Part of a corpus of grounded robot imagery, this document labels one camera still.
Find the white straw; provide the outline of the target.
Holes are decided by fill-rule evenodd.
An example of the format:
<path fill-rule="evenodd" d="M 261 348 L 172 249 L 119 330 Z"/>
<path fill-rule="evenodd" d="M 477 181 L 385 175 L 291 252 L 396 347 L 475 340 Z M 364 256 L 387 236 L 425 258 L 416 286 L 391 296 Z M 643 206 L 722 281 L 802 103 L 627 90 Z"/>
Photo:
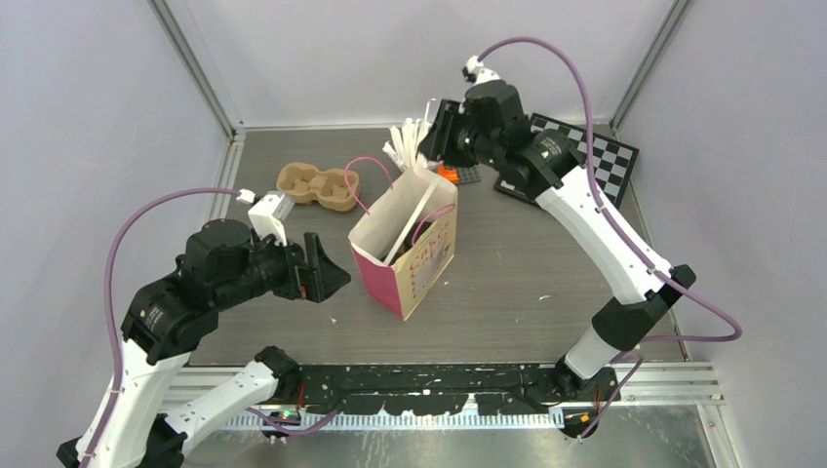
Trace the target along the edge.
<path fill-rule="evenodd" d="M 425 208 L 428 200 L 430 199 L 431 195 L 433 194 L 433 192 L 435 191 L 436 188 L 437 188 L 437 183 L 436 182 L 431 182 L 428 185 L 428 187 L 425 190 L 424 194 L 419 199 L 417 205 L 413 209 L 413 213 L 411 214 L 409 219 L 403 225 L 402 231 L 400 232 L 400 234 L 398 235 L 398 237 L 396 238 L 396 240 L 392 244 L 387 256 L 384 258 L 384 260 L 382 262 L 382 264 L 384 266 L 389 266 L 392 263 L 393 258 L 395 257 L 397 252 L 402 247 L 408 233 L 410 232 L 411 228 L 413 227 L 414 223 L 416 222 L 416 220 L 417 220 L 418 216 L 420 215 L 420 213 L 422 212 L 422 210 Z"/>

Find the pink paper gift bag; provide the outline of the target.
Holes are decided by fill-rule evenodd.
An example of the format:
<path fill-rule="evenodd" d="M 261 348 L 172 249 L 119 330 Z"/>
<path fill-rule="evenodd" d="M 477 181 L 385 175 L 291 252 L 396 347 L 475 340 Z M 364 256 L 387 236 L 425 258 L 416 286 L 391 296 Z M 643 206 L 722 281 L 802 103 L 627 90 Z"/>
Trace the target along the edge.
<path fill-rule="evenodd" d="M 384 193 L 366 205 L 348 234 L 367 294 L 401 320 L 437 283 L 454 258 L 457 231 L 457 187 L 426 168 L 411 168 L 388 179 Z M 382 264 L 419 199 L 431 182 L 437 188 L 389 266 Z"/>

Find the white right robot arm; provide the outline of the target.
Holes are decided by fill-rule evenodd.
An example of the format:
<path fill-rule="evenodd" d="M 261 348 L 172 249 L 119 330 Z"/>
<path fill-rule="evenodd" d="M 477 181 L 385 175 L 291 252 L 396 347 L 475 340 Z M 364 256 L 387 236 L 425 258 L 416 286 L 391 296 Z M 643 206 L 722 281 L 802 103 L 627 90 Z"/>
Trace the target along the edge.
<path fill-rule="evenodd" d="M 471 86 L 461 101 L 442 99 L 417 149 L 430 161 L 497 171 L 557 219 L 606 279 L 611 299 L 554 368 L 558 390 L 570 400 L 590 393 L 595 375 L 633 350 L 696 281 L 689 266 L 650 253 L 591 188 L 593 172 L 577 144 L 558 130 L 534 129 L 517 89 L 501 79 Z"/>

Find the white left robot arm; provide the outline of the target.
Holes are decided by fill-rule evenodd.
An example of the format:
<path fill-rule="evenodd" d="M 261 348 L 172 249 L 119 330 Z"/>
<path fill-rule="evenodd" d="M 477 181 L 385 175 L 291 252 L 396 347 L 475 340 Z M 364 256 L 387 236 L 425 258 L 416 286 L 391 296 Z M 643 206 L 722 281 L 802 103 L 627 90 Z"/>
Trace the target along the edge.
<path fill-rule="evenodd" d="M 115 403 L 103 402 L 87 432 L 59 446 L 66 467 L 178 467 L 208 435 L 242 410 L 290 402 L 298 364 L 268 346 L 236 375 L 177 409 L 162 411 L 176 375 L 221 312 L 266 293 L 322 302 L 350 275 L 330 260 L 316 233 L 302 244 L 259 236 L 217 219 L 191 235 L 176 270 L 139 289 L 124 318 Z"/>

